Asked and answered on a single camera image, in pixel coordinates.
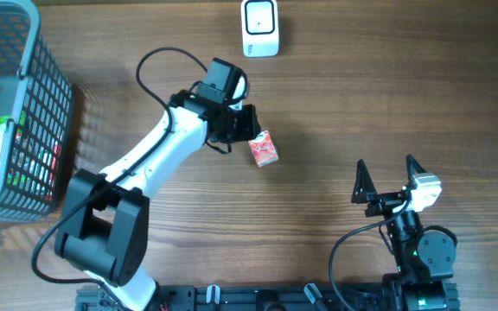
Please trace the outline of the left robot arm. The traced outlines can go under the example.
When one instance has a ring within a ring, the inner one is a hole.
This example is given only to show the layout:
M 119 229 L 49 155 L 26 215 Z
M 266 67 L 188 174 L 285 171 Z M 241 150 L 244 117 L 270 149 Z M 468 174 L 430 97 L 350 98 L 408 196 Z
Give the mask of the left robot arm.
M 169 111 L 128 154 L 68 184 L 54 251 L 98 281 L 123 310 L 158 310 L 160 288 L 143 265 L 150 199 L 207 140 L 245 142 L 260 132 L 254 105 L 233 109 L 182 90 Z

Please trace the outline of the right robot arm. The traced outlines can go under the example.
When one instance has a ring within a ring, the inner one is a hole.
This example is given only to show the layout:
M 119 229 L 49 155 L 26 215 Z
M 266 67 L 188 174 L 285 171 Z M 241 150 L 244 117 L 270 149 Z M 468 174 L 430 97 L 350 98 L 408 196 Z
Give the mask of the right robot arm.
M 458 310 L 454 275 L 457 237 L 440 225 L 422 225 L 419 213 L 434 205 L 442 192 L 438 177 L 412 155 L 405 159 L 408 182 L 399 191 L 380 194 L 367 165 L 359 160 L 351 201 L 367 206 L 365 215 L 385 220 L 380 229 L 398 271 L 383 277 L 386 306 L 391 310 Z

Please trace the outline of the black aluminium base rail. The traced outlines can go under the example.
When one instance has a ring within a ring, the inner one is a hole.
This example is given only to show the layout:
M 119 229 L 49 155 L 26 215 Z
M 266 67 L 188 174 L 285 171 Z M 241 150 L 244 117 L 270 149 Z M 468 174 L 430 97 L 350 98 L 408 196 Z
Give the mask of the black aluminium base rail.
M 353 310 L 459 311 L 461 303 L 454 283 L 413 285 L 349 283 L 339 286 Z M 297 311 L 344 310 L 335 291 L 314 283 L 299 287 L 163 286 L 146 307 L 162 311 Z

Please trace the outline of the red Kleenex tissue pack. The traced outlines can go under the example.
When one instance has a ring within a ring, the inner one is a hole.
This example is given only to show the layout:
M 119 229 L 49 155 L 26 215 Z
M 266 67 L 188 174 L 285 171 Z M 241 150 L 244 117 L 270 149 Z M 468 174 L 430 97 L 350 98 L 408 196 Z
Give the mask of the red Kleenex tissue pack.
M 263 167 L 279 159 L 278 151 L 268 130 L 260 132 L 248 144 L 258 167 Z

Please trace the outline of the white barcode scanner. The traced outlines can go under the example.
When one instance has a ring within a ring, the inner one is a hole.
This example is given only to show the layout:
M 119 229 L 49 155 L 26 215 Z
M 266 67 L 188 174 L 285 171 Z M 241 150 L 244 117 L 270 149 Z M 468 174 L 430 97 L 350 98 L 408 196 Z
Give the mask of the white barcode scanner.
M 243 0 L 240 5 L 242 49 L 247 58 L 276 56 L 279 20 L 276 0 Z

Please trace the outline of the red packaged items in basket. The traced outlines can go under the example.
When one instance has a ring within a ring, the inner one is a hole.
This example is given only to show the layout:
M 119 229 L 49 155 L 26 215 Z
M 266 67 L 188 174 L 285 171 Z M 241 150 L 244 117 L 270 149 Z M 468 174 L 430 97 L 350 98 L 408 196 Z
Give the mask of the red packaged items in basket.
M 6 183 L 51 202 L 56 195 L 60 138 L 22 111 Z

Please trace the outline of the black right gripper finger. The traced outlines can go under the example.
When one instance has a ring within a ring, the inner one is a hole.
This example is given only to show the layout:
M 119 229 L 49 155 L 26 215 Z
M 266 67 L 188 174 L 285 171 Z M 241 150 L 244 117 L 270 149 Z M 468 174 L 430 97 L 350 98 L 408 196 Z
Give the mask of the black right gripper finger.
M 377 190 L 369 174 L 367 165 L 363 159 L 357 162 L 356 178 L 351 202 L 354 204 L 364 204 L 377 200 Z
M 418 163 L 412 154 L 405 157 L 406 172 L 409 178 L 412 178 L 415 174 L 423 174 L 426 170 Z

